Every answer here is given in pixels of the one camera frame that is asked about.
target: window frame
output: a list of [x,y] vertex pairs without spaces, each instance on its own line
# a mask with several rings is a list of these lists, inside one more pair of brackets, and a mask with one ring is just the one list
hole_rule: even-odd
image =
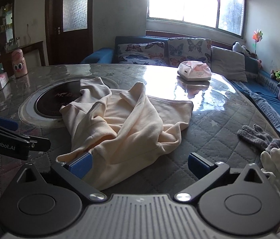
[[184,17],[181,21],[179,20],[172,20],[172,19],[166,19],[166,18],[155,18],[155,17],[150,17],[150,0],[147,1],[147,20],[159,20],[159,21],[167,21],[167,22],[175,22],[175,23],[183,23],[183,24],[187,24],[187,25],[192,25],[192,26],[196,26],[196,27],[201,27],[201,28],[207,28],[207,29],[211,29],[211,30],[215,30],[215,31],[219,31],[225,34],[228,34],[230,36],[234,36],[240,39],[244,38],[245,35],[245,27],[246,27],[246,8],[247,8],[247,0],[244,1],[244,16],[243,16],[243,27],[242,27],[242,31],[241,31],[241,35],[235,34],[233,32],[229,32],[223,29],[218,28],[219,26],[219,21],[220,21],[220,6],[221,6],[221,0],[217,0],[217,16],[216,16],[216,27],[209,27],[209,26],[205,26],[205,25],[200,25],[200,24],[196,24],[196,23],[190,23],[190,22],[186,22],[184,21]]

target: gray glove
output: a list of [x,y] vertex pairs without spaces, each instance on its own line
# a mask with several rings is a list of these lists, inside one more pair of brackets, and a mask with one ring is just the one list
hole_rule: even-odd
[[243,126],[237,132],[237,135],[246,142],[256,146],[261,152],[266,151],[270,154],[271,149],[280,148],[280,139],[272,138],[270,134],[262,130],[258,125],[254,129],[249,126]]

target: gray pillow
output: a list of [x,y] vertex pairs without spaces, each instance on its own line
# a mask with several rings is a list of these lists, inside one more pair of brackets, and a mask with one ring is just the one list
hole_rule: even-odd
[[245,56],[238,52],[212,46],[211,70],[228,80],[247,82]]

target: window sill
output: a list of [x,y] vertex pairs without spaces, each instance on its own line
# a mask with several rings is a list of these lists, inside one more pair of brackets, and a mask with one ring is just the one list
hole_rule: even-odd
[[246,40],[238,38],[236,36],[232,36],[214,29],[204,28],[186,23],[147,19],[147,30],[173,32],[184,35],[198,36],[202,38],[210,38],[214,41],[223,42],[226,44],[233,44],[233,42],[235,41],[238,41],[241,44],[246,43]]

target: sofa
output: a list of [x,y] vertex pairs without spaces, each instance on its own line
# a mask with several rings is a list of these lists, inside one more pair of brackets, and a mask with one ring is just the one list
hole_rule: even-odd
[[[256,59],[213,47],[208,39],[194,39],[191,46],[187,40],[182,41],[182,39],[117,36],[114,48],[102,48],[86,57],[81,64],[125,63],[178,67],[179,63],[185,60],[204,61],[209,65],[212,72],[225,76],[238,91],[244,94],[259,109],[280,136],[280,101],[277,98],[279,92],[278,82],[272,80],[270,74],[258,68]],[[205,42],[200,43],[199,45],[201,46],[197,49],[197,43],[200,40]],[[181,50],[182,44],[186,46],[186,50],[192,50],[192,52],[195,52],[194,55],[198,56],[179,55],[178,49]]]

